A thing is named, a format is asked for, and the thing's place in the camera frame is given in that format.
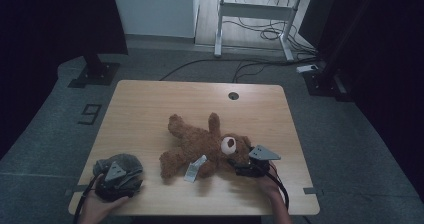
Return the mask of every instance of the brown fur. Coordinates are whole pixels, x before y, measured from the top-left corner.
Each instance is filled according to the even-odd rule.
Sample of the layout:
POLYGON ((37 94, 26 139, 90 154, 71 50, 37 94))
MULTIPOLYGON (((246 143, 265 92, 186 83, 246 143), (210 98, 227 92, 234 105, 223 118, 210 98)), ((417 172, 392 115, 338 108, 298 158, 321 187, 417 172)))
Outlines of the brown fur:
POLYGON ((227 162, 228 158, 234 159, 237 163, 249 162, 251 146, 249 138, 234 133, 221 136, 219 116, 216 113, 211 113, 208 124, 207 131, 186 124, 182 117, 176 114, 169 118, 169 132, 180 139, 180 145, 160 156, 162 178, 174 176, 182 166, 195 162, 202 155, 206 155, 208 160, 199 169, 200 177, 212 176, 218 168, 234 171, 227 162), (236 152, 227 156, 221 152, 221 142, 228 136, 236 139, 236 152))

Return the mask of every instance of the wooden floor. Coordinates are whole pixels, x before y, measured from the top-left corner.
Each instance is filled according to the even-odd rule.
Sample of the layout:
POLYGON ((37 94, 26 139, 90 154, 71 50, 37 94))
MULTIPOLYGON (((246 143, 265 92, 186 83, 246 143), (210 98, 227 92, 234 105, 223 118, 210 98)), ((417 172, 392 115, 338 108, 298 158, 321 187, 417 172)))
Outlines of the wooden floor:
MULTIPOLYGON (((249 3, 258 5, 277 5, 286 6, 288 3, 291 6, 295 0, 225 0, 226 2, 237 2, 237 3, 249 3)), ((310 0, 301 0, 299 9, 294 20, 294 26, 300 27, 300 24, 305 15, 305 11, 309 5, 310 0)), ((219 0, 200 0, 199 16, 196 30, 195 42, 197 45, 214 45, 215 44, 215 32, 218 27, 218 3, 219 0)), ((245 24, 252 26, 253 29, 262 30, 266 27, 254 27, 269 25, 270 20, 240 18, 245 24)), ((258 31, 248 30, 240 27, 237 24, 226 22, 233 21, 240 24, 239 18, 236 17, 224 17, 223 28, 222 28, 222 45, 231 47, 248 47, 258 49, 282 49, 280 42, 277 40, 266 40, 261 38, 261 33, 258 31)), ((283 24, 273 25, 274 28, 283 29, 283 24)), ((296 28, 292 28, 290 34, 296 33, 296 28)), ((268 34, 268 37, 275 37, 275 35, 268 34)), ((307 42, 296 35, 296 40, 302 44, 307 42)))

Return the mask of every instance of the person's left hand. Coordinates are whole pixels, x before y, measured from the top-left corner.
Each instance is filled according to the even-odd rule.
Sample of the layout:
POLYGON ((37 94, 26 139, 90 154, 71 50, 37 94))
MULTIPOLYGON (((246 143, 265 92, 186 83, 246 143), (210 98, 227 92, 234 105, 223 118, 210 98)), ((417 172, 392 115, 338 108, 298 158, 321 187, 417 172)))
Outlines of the person's left hand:
POLYGON ((79 220, 80 224, 85 223, 99 223, 101 222, 113 209, 124 205, 129 197, 121 197, 113 202, 105 202, 98 197, 94 190, 91 190, 85 199, 82 207, 82 213, 79 220))

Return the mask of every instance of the white metal desk frame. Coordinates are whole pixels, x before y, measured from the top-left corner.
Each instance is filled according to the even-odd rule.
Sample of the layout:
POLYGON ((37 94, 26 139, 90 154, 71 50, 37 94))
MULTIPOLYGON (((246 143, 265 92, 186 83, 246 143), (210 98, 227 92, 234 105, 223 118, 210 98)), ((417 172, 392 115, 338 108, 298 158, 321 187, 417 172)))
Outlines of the white metal desk frame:
POLYGON ((293 25, 294 18, 299 7, 300 0, 296 0, 291 7, 252 5, 240 3, 226 3, 225 0, 220 0, 218 11, 218 29, 215 37, 215 52, 216 57, 221 56, 222 49, 222 18, 224 16, 244 17, 256 19, 270 19, 279 21, 288 21, 285 26, 283 35, 280 35, 280 43, 283 47, 284 54, 288 61, 293 61, 293 55, 288 43, 288 35, 293 25))

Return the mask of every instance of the desk leg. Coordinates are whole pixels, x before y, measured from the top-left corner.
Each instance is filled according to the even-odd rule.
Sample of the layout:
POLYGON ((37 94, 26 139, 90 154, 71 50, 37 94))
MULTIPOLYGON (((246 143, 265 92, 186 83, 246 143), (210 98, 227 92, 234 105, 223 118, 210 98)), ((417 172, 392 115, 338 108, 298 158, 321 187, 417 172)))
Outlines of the desk leg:
POLYGON ((216 30, 215 36, 215 53, 216 57, 221 56, 222 48, 222 6, 224 5, 224 0, 219 2, 219 11, 218 11, 218 29, 216 30))
POLYGON ((286 55, 287 61, 293 61, 294 60, 292 52, 290 50, 291 45, 290 45, 290 43, 287 39, 288 39, 288 36, 289 36, 289 33, 290 33, 290 29, 293 25, 294 18, 296 17, 296 13, 297 13, 297 9, 299 7, 299 3, 300 3, 300 0, 296 0, 295 4, 293 5, 292 10, 290 12, 290 17, 289 17, 289 20, 288 20, 289 22, 287 23, 286 28, 284 29, 283 35, 280 36, 281 46, 283 46, 284 54, 286 55))

